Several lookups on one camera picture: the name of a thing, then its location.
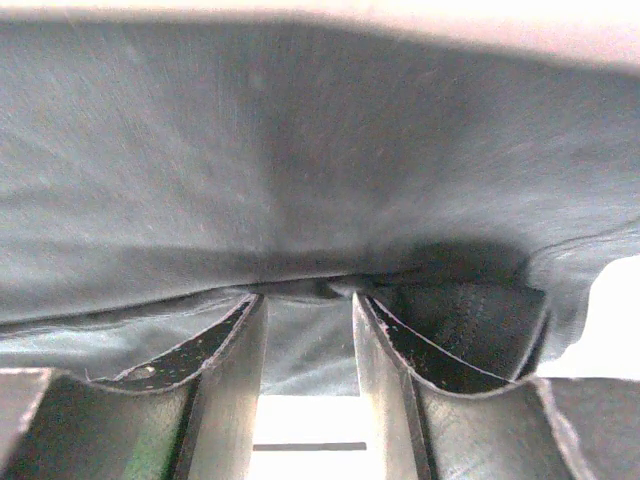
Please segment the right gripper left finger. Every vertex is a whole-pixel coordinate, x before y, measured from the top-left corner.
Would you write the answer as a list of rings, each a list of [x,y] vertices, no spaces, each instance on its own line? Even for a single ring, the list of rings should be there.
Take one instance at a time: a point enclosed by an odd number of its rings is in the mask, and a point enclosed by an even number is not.
[[[265,358],[266,301],[112,380],[1,372],[5,479],[241,479]]]

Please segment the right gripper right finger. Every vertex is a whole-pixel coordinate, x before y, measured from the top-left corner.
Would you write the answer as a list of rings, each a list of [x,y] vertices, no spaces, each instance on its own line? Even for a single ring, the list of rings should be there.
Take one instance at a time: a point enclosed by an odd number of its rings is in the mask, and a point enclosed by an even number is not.
[[[382,479],[635,479],[639,385],[613,378],[510,381],[353,298],[367,447]]]

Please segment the black t shirt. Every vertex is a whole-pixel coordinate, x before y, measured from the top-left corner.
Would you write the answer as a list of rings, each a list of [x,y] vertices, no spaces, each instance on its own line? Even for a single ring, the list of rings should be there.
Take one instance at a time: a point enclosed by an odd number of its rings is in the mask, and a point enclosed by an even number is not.
[[[357,389],[351,298],[504,376],[639,251],[639,78],[302,23],[1,25],[1,364],[111,378],[251,291],[268,392]]]

